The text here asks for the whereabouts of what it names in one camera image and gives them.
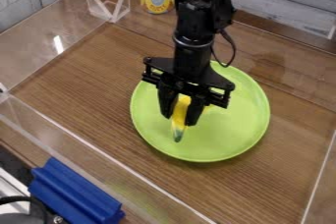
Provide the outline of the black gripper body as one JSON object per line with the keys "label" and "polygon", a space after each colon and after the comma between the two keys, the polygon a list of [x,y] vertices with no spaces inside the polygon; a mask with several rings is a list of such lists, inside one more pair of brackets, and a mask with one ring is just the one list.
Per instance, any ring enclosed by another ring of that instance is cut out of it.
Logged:
{"label": "black gripper body", "polygon": [[201,95],[207,98],[208,105],[228,107],[235,84],[213,70],[211,65],[207,65],[201,72],[195,75],[192,72],[176,72],[172,58],[145,57],[143,64],[145,69],[141,79],[153,84],[157,89],[159,84],[165,83],[179,94]]}

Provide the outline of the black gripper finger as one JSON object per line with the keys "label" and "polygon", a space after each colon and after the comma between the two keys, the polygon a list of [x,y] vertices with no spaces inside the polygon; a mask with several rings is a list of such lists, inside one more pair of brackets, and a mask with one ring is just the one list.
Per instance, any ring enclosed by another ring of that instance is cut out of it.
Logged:
{"label": "black gripper finger", "polygon": [[165,83],[159,84],[159,105],[161,115],[169,119],[179,99],[179,92]]}
{"label": "black gripper finger", "polygon": [[191,104],[188,105],[185,125],[196,126],[204,109],[207,107],[207,98],[201,95],[192,96]]}

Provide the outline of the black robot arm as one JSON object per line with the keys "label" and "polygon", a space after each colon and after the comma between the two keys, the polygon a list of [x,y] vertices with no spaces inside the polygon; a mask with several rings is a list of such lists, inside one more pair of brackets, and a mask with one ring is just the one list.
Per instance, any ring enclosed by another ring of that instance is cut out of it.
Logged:
{"label": "black robot arm", "polygon": [[197,124],[209,105],[228,106],[235,84],[211,67],[213,40],[232,24],[231,0],[175,0],[177,24],[173,32],[175,55],[147,57],[143,80],[156,85],[160,113],[169,118],[177,97],[191,97],[184,124]]}

